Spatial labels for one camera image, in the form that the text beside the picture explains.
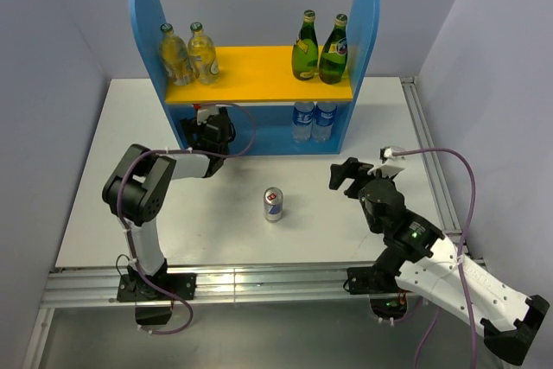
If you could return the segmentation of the clear Chang bottle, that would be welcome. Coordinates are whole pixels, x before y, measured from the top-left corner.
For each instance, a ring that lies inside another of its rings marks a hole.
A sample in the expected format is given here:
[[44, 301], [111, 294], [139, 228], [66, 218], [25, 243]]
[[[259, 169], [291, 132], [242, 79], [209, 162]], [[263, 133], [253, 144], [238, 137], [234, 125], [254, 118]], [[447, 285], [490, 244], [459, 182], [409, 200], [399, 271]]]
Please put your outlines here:
[[190, 85], [194, 81], [194, 71], [188, 58], [186, 44], [180, 36], [175, 34], [170, 23], [163, 23], [160, 30], [162, 41], [159, 46], [159, 55], [169, 82], [176, 86]]
[[219, 63], [213, 40], [204, 32], [200, 22], [190, 24], [191, 37], [188, 41], [188, 55], [198, 81], [212, 85], [219, 78]]

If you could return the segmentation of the Red Bull can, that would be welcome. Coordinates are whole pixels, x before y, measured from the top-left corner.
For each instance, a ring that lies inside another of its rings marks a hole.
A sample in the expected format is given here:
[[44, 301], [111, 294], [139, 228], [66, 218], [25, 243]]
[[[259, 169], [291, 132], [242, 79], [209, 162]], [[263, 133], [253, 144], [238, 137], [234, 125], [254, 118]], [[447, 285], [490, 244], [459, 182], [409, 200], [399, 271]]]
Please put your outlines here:
[[264, 217], [270, 221], [279, 221], [283, 213], [283, 192], [276, 187], [264, 191]]

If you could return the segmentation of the green Perrier bottle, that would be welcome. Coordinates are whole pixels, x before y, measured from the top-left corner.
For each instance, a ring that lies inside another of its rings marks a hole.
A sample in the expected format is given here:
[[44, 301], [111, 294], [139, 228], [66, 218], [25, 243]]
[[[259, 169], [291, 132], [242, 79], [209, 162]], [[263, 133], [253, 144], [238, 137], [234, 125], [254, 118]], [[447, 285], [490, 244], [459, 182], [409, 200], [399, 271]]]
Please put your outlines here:
[[347, 15], [338, 14], [319, 60], [319, 77], [325, 84], [337, 84], [346, 70], [348, 57], [346, 38]]
[[315, 12], [305, 10], [303, 22], [291, 55], [292, 73], [298, 80], [311, 80], [319, 60], [319, 47], [315, 33]]

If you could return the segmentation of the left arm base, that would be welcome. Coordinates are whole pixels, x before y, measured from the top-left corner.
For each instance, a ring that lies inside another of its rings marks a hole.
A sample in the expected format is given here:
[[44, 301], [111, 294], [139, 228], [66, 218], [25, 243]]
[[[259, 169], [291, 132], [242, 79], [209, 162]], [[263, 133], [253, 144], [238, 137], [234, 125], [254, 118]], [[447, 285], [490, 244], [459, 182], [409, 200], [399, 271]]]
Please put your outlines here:
[[136, 272], [120, 277], [116, 300], [135, 305], [135, 321], [143, 327], [157, 328], [166, 325], [178, 303], [194, 299], [197, 275], [169, 273], [146, 283]]

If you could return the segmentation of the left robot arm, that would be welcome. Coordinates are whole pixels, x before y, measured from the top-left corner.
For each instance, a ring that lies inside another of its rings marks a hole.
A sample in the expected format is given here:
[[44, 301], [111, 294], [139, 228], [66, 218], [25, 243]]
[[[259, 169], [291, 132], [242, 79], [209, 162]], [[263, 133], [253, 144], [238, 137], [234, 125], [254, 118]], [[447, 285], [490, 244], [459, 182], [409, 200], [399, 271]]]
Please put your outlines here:
[[183, 154], [160, 154], [132, 144], [113, 170], [102, 200], [124, 228], [130, 251], [129, 279], [149, 299], [169, 290], [168, 264], [156, 229], [156, 216], [171, 181], [209, 178], [230, 154], [236, 130], [225, 107], [208, 105], [181, 121], [190, 147]]

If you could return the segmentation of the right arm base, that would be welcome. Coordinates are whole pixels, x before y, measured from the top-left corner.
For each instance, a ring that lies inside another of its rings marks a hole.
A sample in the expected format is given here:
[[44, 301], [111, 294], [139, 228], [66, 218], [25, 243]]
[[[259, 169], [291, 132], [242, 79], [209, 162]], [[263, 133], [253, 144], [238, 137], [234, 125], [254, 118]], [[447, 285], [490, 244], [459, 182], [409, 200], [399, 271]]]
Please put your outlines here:
[[352, 296], [367, 295], [370, 308], [378, 321], [405, 321], [423, 305], [421, 297], [409, 297], [395, 278], [374, 266], [354, 266], [346, 269], [344, 291]]

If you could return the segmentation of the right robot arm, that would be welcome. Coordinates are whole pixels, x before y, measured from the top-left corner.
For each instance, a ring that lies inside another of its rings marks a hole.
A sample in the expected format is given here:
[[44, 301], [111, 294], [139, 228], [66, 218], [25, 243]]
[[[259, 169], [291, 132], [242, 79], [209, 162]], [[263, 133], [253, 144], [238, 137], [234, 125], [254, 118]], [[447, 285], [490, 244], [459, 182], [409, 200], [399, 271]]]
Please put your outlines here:
[[350, 157], [330, 168], [330, 189], [351, 180], [345, 196], [359, 202], [370, 231], [385, 244], [373, 265], [347, 270], [349, 293], [413, 292], [473, 326], [498, 358], [521, 366], [549, 303], [502, 283], [460, 255], [437, 226], [409, 210], [394, 182], [402, 170], [404, 160], [394, 156], [379, 166]]

